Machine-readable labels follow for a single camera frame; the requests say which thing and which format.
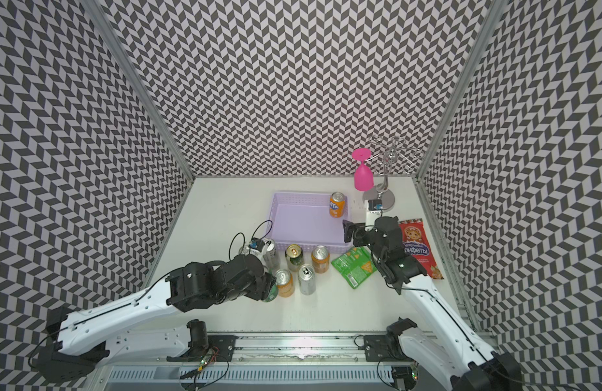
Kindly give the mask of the orange Fanta can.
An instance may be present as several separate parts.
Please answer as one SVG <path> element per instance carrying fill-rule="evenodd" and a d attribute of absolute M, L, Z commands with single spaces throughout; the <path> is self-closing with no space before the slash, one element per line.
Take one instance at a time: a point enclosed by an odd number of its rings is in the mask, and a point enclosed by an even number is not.
<path fill-rule="evenodd" d="M 317 274 L 327 272 L 330 267 L 330 252 L 324 245 L 316 246 L 312 251 L 312 265 Z"/>
<path fill-rule="evenodd" d="M 275 273 L 278 295 L 281 297 L 290 297 L 294 293 L 294 280 L 291 272 L 286 269 L 280 269 Z"/>
<path fill-rule="evenodd" d="M 330 196 L 330 216 L 341 218 L 346 206 L 346 197 L 342 192 L 334 192 Z"/>

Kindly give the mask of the white monster can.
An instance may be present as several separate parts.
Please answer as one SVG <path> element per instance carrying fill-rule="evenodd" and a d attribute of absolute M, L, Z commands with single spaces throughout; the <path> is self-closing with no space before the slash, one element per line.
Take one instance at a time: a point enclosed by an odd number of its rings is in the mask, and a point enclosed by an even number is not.
<path fill-rule="evenodd" d="M 312 265 L 304 264 L 298 271 L 299 288 L 302 294 L 311 296 L 316 291 L 316 272 Z"/>
<path fill-rule="evenodd" d="M 277 244 L 272 239 L 265 240 L 263 248 L 263 259 L 266 267 L 271 271 L 277 271 L 281 268 L 281 260 L 278 256 Z"/>

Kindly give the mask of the green Sprite can back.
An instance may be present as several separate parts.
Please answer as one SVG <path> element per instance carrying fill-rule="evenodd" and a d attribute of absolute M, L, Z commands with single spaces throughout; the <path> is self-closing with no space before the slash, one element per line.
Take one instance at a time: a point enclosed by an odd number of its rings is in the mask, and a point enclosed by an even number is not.
<path fill-rule="evenodd" d="M 274 301 L 277 297 L 278 297 L 278 286 L 276 284 L 274 284 L 270 291 L 268 292 L 268 295 L 266 296 L 265 299 L 263 299 L 263 302 L 271 302 Z"/>

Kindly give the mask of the green gold can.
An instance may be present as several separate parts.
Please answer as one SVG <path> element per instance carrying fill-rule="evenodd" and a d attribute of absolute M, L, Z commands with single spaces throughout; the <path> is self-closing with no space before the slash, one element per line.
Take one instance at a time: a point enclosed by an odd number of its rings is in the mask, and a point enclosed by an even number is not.
<path fill-rule="evenodd" d="M 286 248 L 286 261 L 289 270 L 298 272 L 304 265 L 304 251 L 298 244 L 291 244 Z"/>

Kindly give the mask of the white Monster can back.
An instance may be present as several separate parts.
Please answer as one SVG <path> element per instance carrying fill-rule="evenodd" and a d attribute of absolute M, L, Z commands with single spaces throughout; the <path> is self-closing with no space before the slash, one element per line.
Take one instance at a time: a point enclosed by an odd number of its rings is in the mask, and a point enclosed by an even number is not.
<path fill-rule="evenodd" d="M 312 265 L 304 264 L 298 271 L 299 288 L 302 294 L 311 296 L 316 291 L 316 272 Z"/>

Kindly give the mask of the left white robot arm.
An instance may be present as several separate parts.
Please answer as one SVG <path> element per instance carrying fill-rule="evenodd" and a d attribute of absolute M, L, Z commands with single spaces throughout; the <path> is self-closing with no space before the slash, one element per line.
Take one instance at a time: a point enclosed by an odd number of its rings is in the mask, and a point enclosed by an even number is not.
<path fill-rule="evenodd" d="M 149 288 L 104 306 L 51 310 L 45 328 L 48 337 L 34 350 L 29 363 L 48 382 L 76 380 L 108 357 L 111 337 L 130 327 L 164 315 L 206 310 L 239 297 L 263 301 L 276 281 L 251 254 L 239 254 L 229 262 L 190 262 Z"/>

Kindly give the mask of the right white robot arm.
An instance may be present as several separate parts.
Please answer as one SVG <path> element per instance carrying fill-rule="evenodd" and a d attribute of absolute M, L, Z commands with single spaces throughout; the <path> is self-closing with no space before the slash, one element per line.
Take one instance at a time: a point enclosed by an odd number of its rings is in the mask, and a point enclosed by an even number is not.
<path fill-rule="evenodd" d="M 389 288 L 405 298 L 436 336 L 430 340 L 411 319 L 387 328 L 392 345 L 421 364 L 447 390 L 521 390 L 522 370 L 510 354 L 500 354 L 444 299 L 423 265 L 407 253 L 396 217 L 374 225 L 343 221 L 344 241 L 369 249 L 371 261 Z"/>

